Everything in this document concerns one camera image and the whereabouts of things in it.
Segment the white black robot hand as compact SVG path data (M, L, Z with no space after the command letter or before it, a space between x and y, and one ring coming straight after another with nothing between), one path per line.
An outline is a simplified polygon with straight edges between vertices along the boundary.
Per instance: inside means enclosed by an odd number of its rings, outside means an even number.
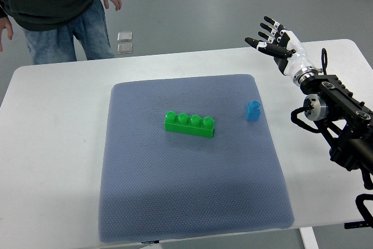
M309 62L307 52L297 36L278 21L265 16L256 40L245 38L245 42L257 51L271 56L284 76L292 78L299 86L306 78L315 76L316 67Z

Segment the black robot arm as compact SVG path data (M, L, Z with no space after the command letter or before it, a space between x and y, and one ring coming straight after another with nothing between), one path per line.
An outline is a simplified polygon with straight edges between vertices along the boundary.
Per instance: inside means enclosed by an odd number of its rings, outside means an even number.
M306 95L291 121L330 146L330 160L347 171L360 170L364 188L372 189L372 110L335 75L306 77L300 84Z

